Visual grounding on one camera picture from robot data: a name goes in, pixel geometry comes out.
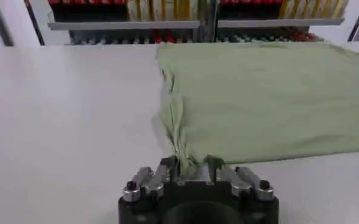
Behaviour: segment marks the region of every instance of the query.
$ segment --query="black cylinder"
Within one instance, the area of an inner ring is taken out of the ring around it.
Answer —
[[[210,201],[182,203],[168,210],[162,224],[244,224],[235,209]]]

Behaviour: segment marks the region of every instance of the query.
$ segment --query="shelf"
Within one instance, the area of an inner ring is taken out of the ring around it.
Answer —
[[[197,29],[199,21],[48,23],[51,30]]]
[[[337,26],[344,18],[337,19],[270,19],[270,20],[220,20],[218,28],[282,27],[282,26]]]

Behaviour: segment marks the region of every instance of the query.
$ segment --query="white table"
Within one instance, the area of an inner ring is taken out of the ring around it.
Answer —
[[[155,46],[0,49],[0,223],[117,223],[163,151]],[[250,164],[281,223],[359,223],[359,153]]]

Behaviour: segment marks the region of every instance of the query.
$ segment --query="screw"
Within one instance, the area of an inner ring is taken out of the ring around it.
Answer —
[[[270,182],[268,182],[267,180],[261,180],[259,182],[259,186],[260,186],[260,189],[262,189],[262,190],[268,190],[268,189],[270,189]]]
[[[126,183],[126,189],[128,189],[129,191],[134,191],[137,187],[137,184],[134,181],[128,181],[128,183]]]

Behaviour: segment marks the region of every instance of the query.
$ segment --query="green cloth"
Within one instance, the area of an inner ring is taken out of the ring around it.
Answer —
[[[160,117],[185,167],[359,151],[359,53],[325,43],[163,44]]]

